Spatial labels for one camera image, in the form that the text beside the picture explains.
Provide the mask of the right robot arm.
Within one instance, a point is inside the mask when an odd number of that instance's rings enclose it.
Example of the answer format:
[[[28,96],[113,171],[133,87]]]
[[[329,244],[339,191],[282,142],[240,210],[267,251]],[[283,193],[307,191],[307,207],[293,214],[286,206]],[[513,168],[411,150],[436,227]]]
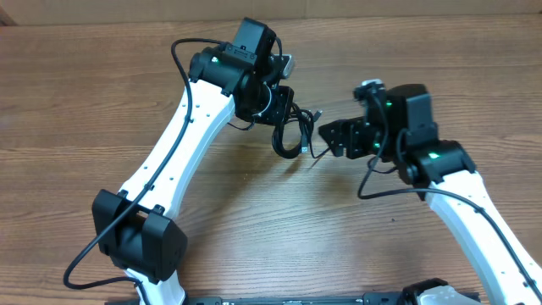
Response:
[[[492,203],[474,161],[458,141],[441,140],[432,99],[422,84],[388,89],[366,80],[353,91],[364,114],[322,125],[319,135],[336,156],[392,162],[403,190],[415,193],[448,227],[493,304],[539,304],[541,268]]]

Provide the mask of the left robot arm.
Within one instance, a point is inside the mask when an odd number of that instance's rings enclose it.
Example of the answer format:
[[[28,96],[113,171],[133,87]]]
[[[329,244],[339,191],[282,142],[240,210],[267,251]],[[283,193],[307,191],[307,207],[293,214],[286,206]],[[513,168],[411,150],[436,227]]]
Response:
[[[101,190],[92,215],[102,253],[135,284],[140,304],[183,304],[177,268],[187,237],[174,222],[185,190],[233,117],[279,125],[290,111],[293,58],[264,23],[245,18],[232,42],[208,41],[186,71],[179,107],[141,167],[118,192]]]

